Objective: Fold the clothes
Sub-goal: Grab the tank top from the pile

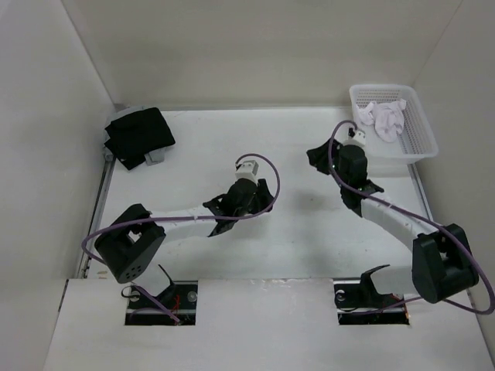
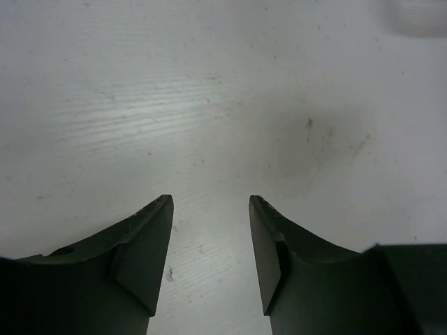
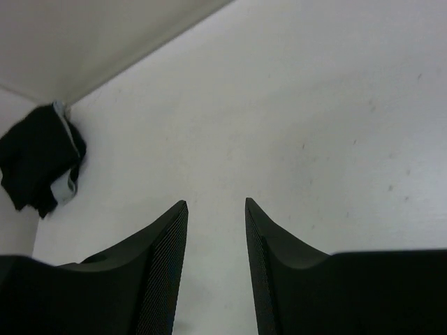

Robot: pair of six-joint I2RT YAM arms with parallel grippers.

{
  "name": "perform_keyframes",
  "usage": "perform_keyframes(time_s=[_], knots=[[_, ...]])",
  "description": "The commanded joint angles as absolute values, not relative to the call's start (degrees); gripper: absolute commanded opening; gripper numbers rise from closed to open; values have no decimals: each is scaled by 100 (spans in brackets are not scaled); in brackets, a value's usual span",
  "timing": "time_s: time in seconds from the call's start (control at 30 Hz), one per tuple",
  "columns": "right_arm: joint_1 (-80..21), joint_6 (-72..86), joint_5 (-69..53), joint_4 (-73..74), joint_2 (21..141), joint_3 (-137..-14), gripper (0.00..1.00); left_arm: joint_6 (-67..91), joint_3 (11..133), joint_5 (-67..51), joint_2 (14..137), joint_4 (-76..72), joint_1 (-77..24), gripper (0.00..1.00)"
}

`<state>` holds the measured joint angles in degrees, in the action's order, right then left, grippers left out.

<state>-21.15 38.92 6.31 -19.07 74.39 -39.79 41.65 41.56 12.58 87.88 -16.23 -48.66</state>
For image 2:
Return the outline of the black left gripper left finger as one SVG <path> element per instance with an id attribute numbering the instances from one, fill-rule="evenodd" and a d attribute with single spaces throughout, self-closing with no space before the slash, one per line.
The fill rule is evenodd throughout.
<path id="1" fill-rule="evenodd" d="M 146 334 L 173 225 L 162 195 L 49 255 L 1 259 L 2 334 Z"/>

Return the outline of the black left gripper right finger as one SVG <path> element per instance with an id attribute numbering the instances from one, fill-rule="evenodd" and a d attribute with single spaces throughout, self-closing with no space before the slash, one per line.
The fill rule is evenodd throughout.
<path id="1" fill-rule="evenodd" d="M 357 253 L 282 216 L 258 195 L 249 219 L 273 334 L 445 334 L 446 246 Z"/>

